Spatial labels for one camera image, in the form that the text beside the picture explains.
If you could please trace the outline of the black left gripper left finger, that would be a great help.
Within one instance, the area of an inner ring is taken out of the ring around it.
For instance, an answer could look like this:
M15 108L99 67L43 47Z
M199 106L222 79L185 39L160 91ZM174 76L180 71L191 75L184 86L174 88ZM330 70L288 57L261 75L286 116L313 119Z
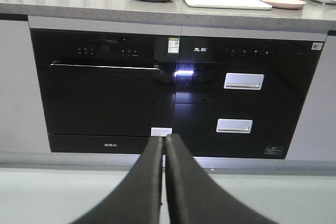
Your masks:
M150 137L122 182L73 223L159 223L163 138Z

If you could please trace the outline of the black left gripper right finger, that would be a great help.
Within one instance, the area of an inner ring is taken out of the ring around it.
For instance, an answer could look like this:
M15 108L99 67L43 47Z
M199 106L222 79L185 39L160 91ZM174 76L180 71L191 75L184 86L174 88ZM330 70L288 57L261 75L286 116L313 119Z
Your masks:
M273 223L215 183L181 137L166 137L165 179L171 223Z

